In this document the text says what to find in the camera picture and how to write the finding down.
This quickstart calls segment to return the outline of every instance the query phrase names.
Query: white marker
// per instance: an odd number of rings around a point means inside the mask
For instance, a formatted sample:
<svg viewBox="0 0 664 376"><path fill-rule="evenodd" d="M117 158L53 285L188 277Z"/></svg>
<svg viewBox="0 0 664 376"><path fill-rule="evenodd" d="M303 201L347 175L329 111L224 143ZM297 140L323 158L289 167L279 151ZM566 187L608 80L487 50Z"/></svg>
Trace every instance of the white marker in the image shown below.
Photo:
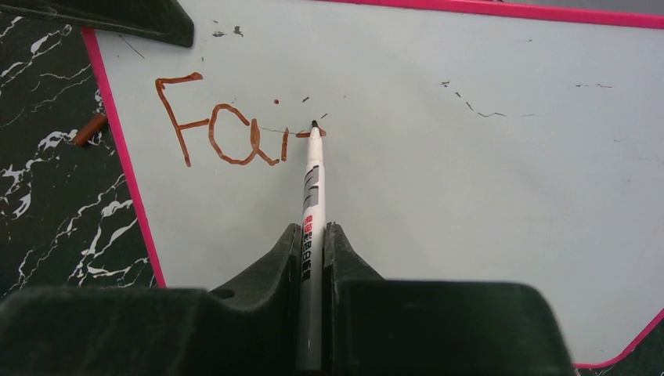
<svg viewBox="0 0 664 376"><path fill-rule="evenodd" d="M323 303L323 235L325 233L325 168L323 140L316 121L309 135L302 221L300 312L295 353L296 371L321 371Z"/></svg>

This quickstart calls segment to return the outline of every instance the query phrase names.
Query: black marble surface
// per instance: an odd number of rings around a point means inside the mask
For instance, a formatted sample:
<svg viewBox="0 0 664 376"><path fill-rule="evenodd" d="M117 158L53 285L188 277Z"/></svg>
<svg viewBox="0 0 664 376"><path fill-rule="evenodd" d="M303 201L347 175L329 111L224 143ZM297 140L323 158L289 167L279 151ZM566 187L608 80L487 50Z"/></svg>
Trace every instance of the black marble surface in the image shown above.
<svg viewBox="0 0 664 376"><path fill-rule="evenodd" d="M0 14L0 296L28 286L154 286L80 30ZM664 376L664 324L612 367L580 376Z"/></svg>

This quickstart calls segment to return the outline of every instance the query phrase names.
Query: light gray surface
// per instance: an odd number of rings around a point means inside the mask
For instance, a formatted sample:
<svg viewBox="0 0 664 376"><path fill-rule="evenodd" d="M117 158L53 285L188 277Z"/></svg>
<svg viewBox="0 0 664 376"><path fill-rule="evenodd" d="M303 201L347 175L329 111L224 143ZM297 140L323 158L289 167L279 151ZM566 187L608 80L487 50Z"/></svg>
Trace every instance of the light gray surface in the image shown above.
<svg viewBox="0 0 664 376"><path fill-rule="evenodd" d="M505 2L664 15L662 0L505 0Z"/></svg>
<svg viewBox="0 0 664 376"><path fill-rule="evenodd" d="M303 139L291 136L286 162L237 166L207 129L188 129L185 166L154 79L198 71L166 89L181 124L216 103L270 130L328 114L327 218L384 277L531 284L577 363L617 356L664 306L661 31L181 3L197 24L191 50L125 37L143 59L97 34L167 284L225 282L301 215ZM220 116L217 142L244 158L248 127ZM272 158L281 136L262 132Z"/></svg>

